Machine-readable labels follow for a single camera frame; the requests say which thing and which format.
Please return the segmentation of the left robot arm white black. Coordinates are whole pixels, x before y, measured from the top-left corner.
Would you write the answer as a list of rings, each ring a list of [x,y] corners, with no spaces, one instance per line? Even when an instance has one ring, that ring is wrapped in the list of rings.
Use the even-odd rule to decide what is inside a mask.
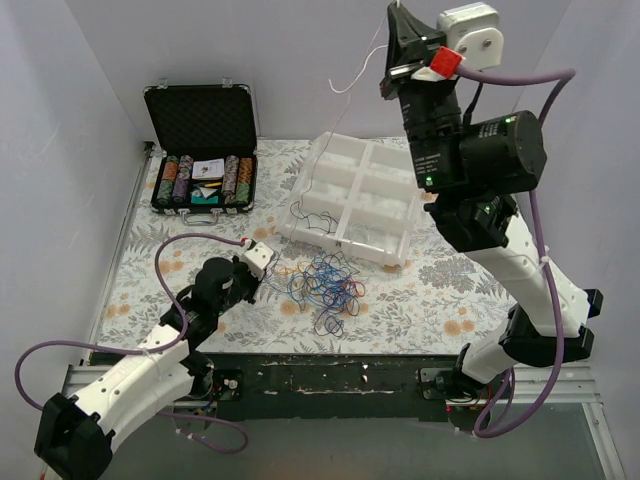
[[[179,306],[161,317],[127,355],[71,396],[57,393],[42,410],[34,451],[63,479],[97,479],[136,429],[174,400],[205,398],[212,369],[198,347],[236,304],[252,303],[272,254],[262,243],[230,260],[207,260]]]

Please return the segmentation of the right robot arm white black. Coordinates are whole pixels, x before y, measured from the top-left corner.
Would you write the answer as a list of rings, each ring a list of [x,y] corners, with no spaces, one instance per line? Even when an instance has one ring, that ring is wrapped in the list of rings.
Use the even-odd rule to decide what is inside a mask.
[[[397,100],[417,185],[441,236],[485,268],[514,298],[506,319],[467,344],[454,366],[423,374],[429,399],[475,397],[516,364],[549,367],[587,359],[587,321],[602,293],[572,283],[537,251],[515,195],[534,190],[547,161],[541,118],[528,110],[480,123],[461,108],[460,78],[479,85],[499,61],[496,12],[476,3],[429,26],[399,2],[387,8],[389,43],[380,92]]]

